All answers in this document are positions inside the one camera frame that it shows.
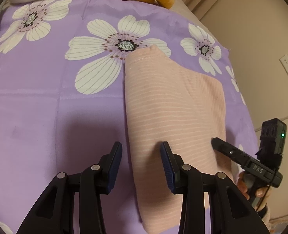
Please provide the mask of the person's right hand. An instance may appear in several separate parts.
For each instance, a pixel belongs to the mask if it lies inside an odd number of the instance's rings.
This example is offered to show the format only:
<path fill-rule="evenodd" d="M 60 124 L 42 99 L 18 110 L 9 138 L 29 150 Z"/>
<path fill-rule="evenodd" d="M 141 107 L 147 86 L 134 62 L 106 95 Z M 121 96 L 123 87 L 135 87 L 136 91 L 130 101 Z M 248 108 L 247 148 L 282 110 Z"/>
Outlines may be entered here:
<path fill-rule="evenodd" d="M 244 181 L 244 172 L 241 172 L 238 176 L 237 187 L 242 192 L 242 194 L 245 196 L 245 198 L 247 200 L 249 200 L 250 196 L 248 194 L 248 186 L 247 186 L 246 182 Z M 254 206 L 254 208 L 257 212 L 263 210 L 266 207 L 267 201 L 268 201 L 271 193 L 272 193 L 272 187 L 271 186 L 262 187 L 256 191 L 255 197 L 259 198 L 259 202 L 256 206 Z"/>

